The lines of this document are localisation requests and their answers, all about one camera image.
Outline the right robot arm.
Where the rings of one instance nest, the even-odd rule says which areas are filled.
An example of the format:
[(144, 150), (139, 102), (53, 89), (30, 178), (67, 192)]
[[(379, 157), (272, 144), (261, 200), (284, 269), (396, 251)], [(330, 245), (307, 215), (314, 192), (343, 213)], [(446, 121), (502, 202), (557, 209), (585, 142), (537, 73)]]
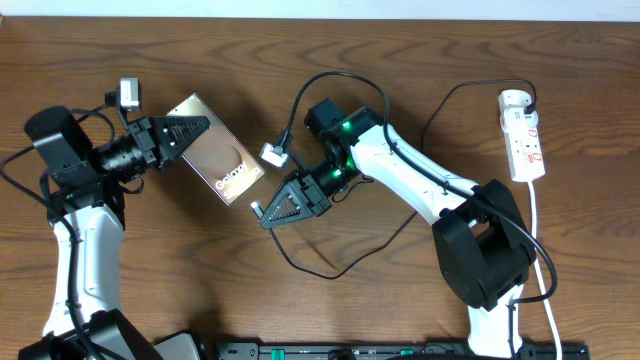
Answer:
[(252, 203), (260, 226), (271, 231), (321, 216), (358, 175), (385, 185), (430, 224), (441, 273), (468, 307), (470, 350), (515, 355), (523, 345), (515, 301), (536, 254), (508, 188), (497, 180), (480, 186), (447, 171), (367, 107), (345, 115), (325, 99), (304, 123), (325, 157), (288, 174), (267, 208)]

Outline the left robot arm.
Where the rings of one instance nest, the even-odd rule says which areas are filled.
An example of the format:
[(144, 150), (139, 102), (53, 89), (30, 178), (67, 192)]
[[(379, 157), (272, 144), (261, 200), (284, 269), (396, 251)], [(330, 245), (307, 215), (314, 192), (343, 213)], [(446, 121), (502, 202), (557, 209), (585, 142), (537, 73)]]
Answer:
[(96, 147), (80, 125), (90, 111), (47, 108), (24, 126), (47, 165), (37, 200), (58, 243), (54, 304), (41, 340), (21, 359), (203, 359), (188, 331), (149, 342), (121, 310), (119, 254), (126, 183), (164, 169), (210, 126), (204, 116), (142, 117)]

